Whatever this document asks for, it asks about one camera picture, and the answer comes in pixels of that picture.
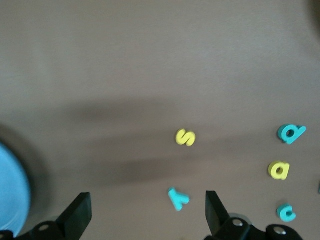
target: blue plate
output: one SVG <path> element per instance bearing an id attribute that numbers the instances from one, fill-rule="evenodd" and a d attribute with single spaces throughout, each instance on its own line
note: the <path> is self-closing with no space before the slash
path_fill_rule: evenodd
<path id="1" fill-rule="evenodd" d="M 10 230 L 16 237 L 28 217 L 31 191 L 22 165 L 0 143 L 0 230 Z"/>

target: blue round object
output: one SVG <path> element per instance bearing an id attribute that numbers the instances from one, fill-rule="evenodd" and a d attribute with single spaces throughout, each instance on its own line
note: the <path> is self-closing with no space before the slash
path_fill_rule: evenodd
<path id="1" fill-rule="evenodd" d="M 0 230 L 16 237 L 28 217 L 31 190 L 26 172 L 17 157 L 0 143 Z"/>

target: blue bowl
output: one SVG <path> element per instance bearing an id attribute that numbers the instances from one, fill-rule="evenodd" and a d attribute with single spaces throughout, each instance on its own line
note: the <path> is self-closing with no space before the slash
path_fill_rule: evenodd
<path id="1" fill-rule="evenodd" d="M 26 223 L 31 204 L 27 174 L 17 157 L 0 143 L 0 230 L 16 237 Z"/>

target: gray table surface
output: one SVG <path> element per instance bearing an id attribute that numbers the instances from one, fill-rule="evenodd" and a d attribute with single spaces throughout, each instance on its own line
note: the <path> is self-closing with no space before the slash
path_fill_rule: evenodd
<path id="1" fill-rule="evenodd" d="M 215 190 L 263 231 L 289 202 L 287 225 L 320 239 L 318 2 L 1 0 L 0 138 L 33 179 L 24 231 L 91 192 L 82 239 L 201 240 Z M 307 126 L 292 145 L 286 123 Z"/>

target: gray surface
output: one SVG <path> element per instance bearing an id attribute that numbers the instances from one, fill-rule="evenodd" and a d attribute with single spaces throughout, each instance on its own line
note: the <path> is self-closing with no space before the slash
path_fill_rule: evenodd
<path id="1" fill-rule="evenodd" d="M 2 0 L 0 137 L 33 179 L 27 230 L 92 194 L 82 239 L 196 240 L 205 191 L 320 239 L 320 25 L 306 0 Z M 285 123 L 307 126 L 282 144 Z M 174 142 L 180 128 L 192 147 Z M 285 181 L 267 174 L 291 164 Z M 166 191 L 190 203 L 175 212 Z"/>

